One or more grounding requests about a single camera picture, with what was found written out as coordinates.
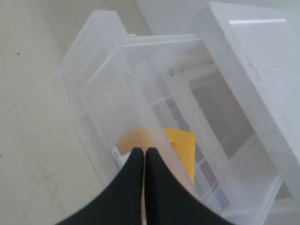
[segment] gray floor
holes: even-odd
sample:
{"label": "gray floor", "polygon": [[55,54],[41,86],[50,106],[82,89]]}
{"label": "gray floor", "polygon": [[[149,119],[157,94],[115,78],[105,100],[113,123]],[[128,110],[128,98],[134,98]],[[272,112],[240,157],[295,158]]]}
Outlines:
{"label": "gray floor", "polygon": [[101,190],[52,85],[93,9],[149,31],[132,0],[0,0],[0,224],[51,225]]}

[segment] transparent plastic bin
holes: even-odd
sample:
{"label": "transparent plastic bin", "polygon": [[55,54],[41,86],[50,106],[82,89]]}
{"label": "transparent plastic bin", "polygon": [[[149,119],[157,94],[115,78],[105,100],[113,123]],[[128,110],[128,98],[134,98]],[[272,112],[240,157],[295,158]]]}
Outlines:
{"label": "transparent plastic bin", "polygon": [[[283,181],[197,35],[136,37],[95,11],[55,83],[103,188],[118,172],[111,149],[146,128],[199,201],[238,225],[264,223]],[[194,185],[163,128],[195,133]]]}

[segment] floor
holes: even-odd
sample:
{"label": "floor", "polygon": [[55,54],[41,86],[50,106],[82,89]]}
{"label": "floor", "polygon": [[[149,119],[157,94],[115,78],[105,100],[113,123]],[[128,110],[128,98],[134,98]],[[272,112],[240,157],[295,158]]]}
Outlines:
{"label": "floor", "polygon": [[52,84],[94,9],[150,33],[132,0],[0,0],[2,225],[53,225],[102,189]]}

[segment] clear plastic container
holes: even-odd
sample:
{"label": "clear plastic container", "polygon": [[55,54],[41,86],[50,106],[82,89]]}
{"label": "clear plastic container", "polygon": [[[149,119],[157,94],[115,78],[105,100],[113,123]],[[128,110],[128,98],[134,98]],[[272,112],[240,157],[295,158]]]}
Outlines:
{"label": "clear plastic container", "polygon": [[[199,201],[238,225],[264,223],[283,181],[197,35],[136,37],[95,11],[55,83],[103,188],[118,172],[111,149],[146,128]],[[163,128],[195,133],[194,185]]]}

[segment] black object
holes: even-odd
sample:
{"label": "black object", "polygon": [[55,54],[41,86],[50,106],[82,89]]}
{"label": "black object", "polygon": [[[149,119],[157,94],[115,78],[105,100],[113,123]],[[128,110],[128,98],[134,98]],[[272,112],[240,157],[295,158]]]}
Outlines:
{"label": "black object", "polygon": [[[111,184],[57,225],[141,225],[143,170],[143,151],[133,148]],[[231,225],[185,190],[155,148],[146,153],[145,205],[147,225]]]}

